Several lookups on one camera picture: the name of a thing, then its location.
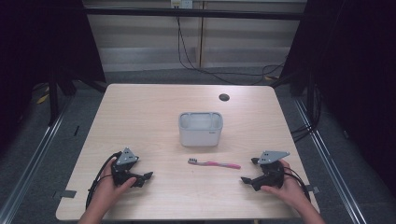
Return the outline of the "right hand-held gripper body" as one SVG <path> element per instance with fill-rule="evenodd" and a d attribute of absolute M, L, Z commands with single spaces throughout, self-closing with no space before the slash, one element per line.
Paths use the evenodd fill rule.
<path fill-rule="evenodd" d="M 261 156 L 258 165 L 262 168 L 263 175 L 253 179 L 251 185 L 256 191 L 262 186 L 281 188 L 284 179 L 284 166 L 281 159 L 289 156 L 286 151 L 268 151 L 265 150 Z"/>

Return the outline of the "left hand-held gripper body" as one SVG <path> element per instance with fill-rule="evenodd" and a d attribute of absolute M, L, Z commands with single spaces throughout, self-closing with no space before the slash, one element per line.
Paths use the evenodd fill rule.
<path fill-rule="evenodd" d="M 111 174 L 116 186 L 123 185 L 132 177 L 135 178 L 133 187 L 142 188 L 144 186 L 145 177 L 143 175 L 136 175 L 130 172 L 131 168 L 137 163 L 137 161 L 138 157 L 128 147 L 117 154 L 116 160 L 111 164 Z"/>

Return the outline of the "person's right hand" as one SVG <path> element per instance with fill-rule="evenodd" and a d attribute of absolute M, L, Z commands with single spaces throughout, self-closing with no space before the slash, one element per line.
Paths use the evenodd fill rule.
<path fill-rule="evenodd" d="M 284 183 L 281 188 L 262 186 L 261 190 L 274 194 L 278 199 L 298 212 L 303 211 L 310 205 L 298 181 L 289 175 L 284 176 Z"/>

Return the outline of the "person's left hand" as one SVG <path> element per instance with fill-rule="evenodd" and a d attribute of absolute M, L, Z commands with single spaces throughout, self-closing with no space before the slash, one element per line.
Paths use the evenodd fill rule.
<path fill-rule="evenodd" d="M 116 186 L 113 181 L 111 173 L 111 165 L 114 159 L 111 159 L 104 171 L 100 174 L 100 179 L 97 187 L 92 196 L 92 203 L 99 205 L 109 205 L 114 204 L 120 196 L 126 192 L 136 181 L 135 177 L 129 178 L 122 185 Z"/>

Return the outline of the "pink toothbrush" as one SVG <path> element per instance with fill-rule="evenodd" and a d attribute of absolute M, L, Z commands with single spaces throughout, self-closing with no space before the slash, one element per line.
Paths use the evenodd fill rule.
<path fill-rule="evenodd" d="M 224 163 L 224 162 L 217 162 L 217 161 L 198 161 L 194 158 L 188 159 L 188 164 L 192 165 L 199 165 L 199 166 L 217 166 L 217 167 L 225 167 L 231 169 L 241 169 L 241 166 L 238 164 L 233 163 Z"/>

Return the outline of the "grey plastic holder box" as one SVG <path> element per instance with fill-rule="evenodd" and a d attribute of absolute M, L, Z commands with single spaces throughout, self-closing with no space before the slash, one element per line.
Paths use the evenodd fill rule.
<path fill-rule="evenodd" d="M 214 147 L 219 143 L 223 118 L 218 112 L 184 112 L 178 117 L 179 142 L 184 147 Z"/>

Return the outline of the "black metal stand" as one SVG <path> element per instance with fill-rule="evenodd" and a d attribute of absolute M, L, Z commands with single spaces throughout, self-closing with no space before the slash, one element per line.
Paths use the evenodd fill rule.
<path fill-rule="evenodd" d="M 65 96 L 73 96 L 77 89 L 73 79 L 66 72 L 49 73 L 49 126 L 52 126 L 59 117 L 58 90 L 61 90 Z"/>

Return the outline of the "yellow floor tape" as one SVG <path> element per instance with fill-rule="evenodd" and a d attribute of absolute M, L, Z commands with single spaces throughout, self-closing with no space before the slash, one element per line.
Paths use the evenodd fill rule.
<path fill-rule="evenodd" d="M 47 87 L 47 88 L 44 90 L 44 92 L 40 95 L 40 97 L 38 98 L 38 100 L 36 101 L 36 103 L 37 103 L 38 105 L 44 103 L 44 102 L 48 99 L 49 96 L 50 96 L 50 88 Z"/>

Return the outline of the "black curtain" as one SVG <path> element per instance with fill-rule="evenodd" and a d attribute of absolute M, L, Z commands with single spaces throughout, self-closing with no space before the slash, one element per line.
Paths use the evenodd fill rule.
<path fill-rule="evenodd" d="M 396 194 L 396 0 L 306 0 L 284 76 L 313 81 Z"/>
<path fill-rule="evenodd" d="M 33 87 L 106 80 L 82 0 L 0 0 L 0 151 L 15 138 Z"/>

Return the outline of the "metal floor rail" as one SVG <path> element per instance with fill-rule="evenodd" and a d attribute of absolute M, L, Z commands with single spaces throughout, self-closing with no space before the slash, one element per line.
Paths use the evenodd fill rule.
<path fill-rule="evenodd" d="M 332 158 L 332 154 L 327 148 L 319 131 L 313 129 L 313 124 L 308 119 L 307 109 L 304 105 L 304 102 L 301 99 L 296 99 L 294 103 L 296 104 L 296 107 L 304 122 L 304 125 L 310 131 L 309 135 L 330 175 L 330 178 L 337 190 L 337 193 L 340 196 L 341 201 L 343 202 L 343 205 L 345 206 L 346 211 L 348 212 L 353 224 L 367 224 L 367 221 L 361 211 L 360 206 L 358 205 L 355 197 L 347 186 L 345 179 L 342 177 L 337 165 Z"/>
<path fill-rule="evenodd" d="M 21 205 L 24 196 L 26 195 L 27 190 L 29 189 L 35 177 L 39 165 L 44 160 L 53 141 L 53 138 L 55 137 L 63 122 L 64 114 L 72 101 L 72 98 L 66 99 L 64 106 L 60 110 L 60 114 L 47 128 L 39 145 L 36 147 L 32 159 L 30 159 L 29 163 L 24 167 L 23 173 L 19 178 L 17 185 L 7 197 L 4 206 L 0 209 L 0 224 L 11 224 Z"/>

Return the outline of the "black horizontal frame bar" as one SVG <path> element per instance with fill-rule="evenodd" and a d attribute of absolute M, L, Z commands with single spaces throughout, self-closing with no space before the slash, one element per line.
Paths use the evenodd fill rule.
<path fill-rule="evenodd" d="M 83 10 L 87 14 L 92 14 L 92 15 L 195 17 L 195 18 L 282 20 L 282 21 L 300 21 L 304 19 L 304 14 L 302 13 L 284 13 L 284 12 L 174 9 L 174 8 L 133 8 L 133 7 L 84 7 Z"/>

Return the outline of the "white wall socket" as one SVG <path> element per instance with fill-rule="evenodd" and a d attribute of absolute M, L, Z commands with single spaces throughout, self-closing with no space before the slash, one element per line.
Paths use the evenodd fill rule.
<path fill-rule="evenodd" d="M 170 0 L 171 8 L 193 9 L 192 0 Z"/>

